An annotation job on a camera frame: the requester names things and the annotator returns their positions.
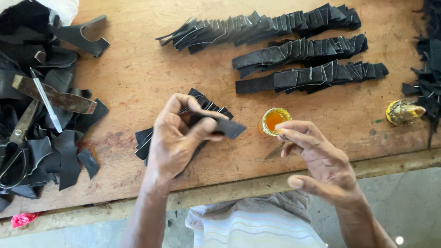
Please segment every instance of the wooden tabletop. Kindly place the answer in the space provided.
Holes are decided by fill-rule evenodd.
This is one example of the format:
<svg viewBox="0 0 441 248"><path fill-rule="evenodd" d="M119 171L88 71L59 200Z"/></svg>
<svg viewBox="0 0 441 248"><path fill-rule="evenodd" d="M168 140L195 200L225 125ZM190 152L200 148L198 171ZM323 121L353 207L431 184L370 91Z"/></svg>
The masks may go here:
<svg viewBox="0 0 441 248"><path fill-rule="evenodd" d="M390 102L403 98L401 83L412 82L410 67L421 68L413 36L415 13L421 1L399 2L336 0L358 12L362 27L355 31L329 30L313 39L365 33L369 49L348 61L384 63L390 74L344 86L333 86L311 95L289 95L272 91L248 95L235 93L239 73L231 59L265 47L267 41L235 48L232 44L210 46L194 55L178 52L171 45L159 46L154 38L179 28L190 16L199 19L227 19L230 15L278 16L299 10L310 11L323 4L315 1L253 0L246 3L219 0L116 1L90 0L80 3L73 24L106 14L108 26L103 37L110 47L100 58L75 49L81 59L75 85L91 89L110 112L80 141L78 150L88 148L101 165L90 180L83 168L75 186L58 192L49 183L41 199L15 197L0 214L36 212L88 203L133 197L144 176L143 161L134 152L134 133L153 125L154 119L175 92L195 88L218 106L226 106L234 120L248 129L235 140L209 143L175 180L173 190L218 184L304 169L298 155L280 158L281 143L258 132L263 113L272 107L287 109L293 119L313 121L323 134L352 161L425 149L428 123L419 120L411 126L394 127L385 117ZM294 34L272 39L296 38ZM271 73L255 73L260 77ZM433 147L440 146L435 136Z"/></svg>

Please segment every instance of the concrete floor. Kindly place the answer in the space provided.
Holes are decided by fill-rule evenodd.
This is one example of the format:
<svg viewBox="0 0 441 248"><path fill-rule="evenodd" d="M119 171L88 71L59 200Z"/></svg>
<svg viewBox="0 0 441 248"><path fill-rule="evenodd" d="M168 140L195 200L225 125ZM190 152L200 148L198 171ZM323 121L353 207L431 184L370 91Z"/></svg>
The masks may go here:
<svg viewBox="0 0 441 248"><path fill-rule="evenodd" d="M400 247L441 246L441 168L360 179L377 220ZM188 209L168 211L164 248L193 247L193 230L185 227ZM313 227L332 248L345 247L333 207L314 198ZM127 220L114 220L0 240L1 248L113 248L118 247Z"/></svg>

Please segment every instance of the scissor handle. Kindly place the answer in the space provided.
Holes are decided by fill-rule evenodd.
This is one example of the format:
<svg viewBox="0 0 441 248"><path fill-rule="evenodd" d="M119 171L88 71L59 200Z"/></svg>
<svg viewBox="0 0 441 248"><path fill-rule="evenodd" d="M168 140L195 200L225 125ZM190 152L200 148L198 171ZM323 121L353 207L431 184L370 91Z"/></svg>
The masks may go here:
<svg viewBox="0 0 441 248"><path fill-rule="evenodd" d="M23 156L23 171L22 174L20 175L20 177L13 183L6 185L3 184L1 181L3 179L3 177L7 174L7 172L9 171L9 169L12 168L12 165L17 164L16 161L18 160L18 158L20 156ZM1 170L0 172L0 188L3 189L9 189L12 187L15 187L17 185L19 185L23 179L25 179L26 175L27 175L27 171L29 170L29 149L28 148L24 148L24 145L19 145L18 150L14 153L14 155L12 156L11 159L9 159L9 161L7 162L7 164L3 167L4 169Z"/></svg>

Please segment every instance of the yellow container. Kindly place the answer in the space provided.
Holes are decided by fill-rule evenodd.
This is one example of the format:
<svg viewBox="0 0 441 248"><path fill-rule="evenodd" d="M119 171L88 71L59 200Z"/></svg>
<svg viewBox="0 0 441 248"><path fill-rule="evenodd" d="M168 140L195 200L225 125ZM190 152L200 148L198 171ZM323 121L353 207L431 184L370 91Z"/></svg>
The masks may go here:
<svg viewBox="0 0 441 248"><path fill-rule="evenodd" d="M276 124L292 120L291 115L283 108L272 108L263 115L259 122L258 129L262 133L271 136L278 136L274 126Z"/></svg>

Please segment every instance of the forearm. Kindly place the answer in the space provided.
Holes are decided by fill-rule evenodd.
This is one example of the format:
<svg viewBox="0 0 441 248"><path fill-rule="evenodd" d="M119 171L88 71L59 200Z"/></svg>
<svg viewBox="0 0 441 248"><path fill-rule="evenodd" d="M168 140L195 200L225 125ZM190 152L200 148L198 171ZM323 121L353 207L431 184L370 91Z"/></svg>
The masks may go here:
<svg viewBox="0 0 441 248"><path fill-rule="evenodd" d="M162 245L170 183L149 175L148 170L146 173L121 248L160 248Z"/></svg>
<svg viewBox="0 0 441 248"><path fill-rule="evenodd" d="M353 208L336 207L336 211L341 234L348 248L396 248L374 217L364 196Z"/></svg>

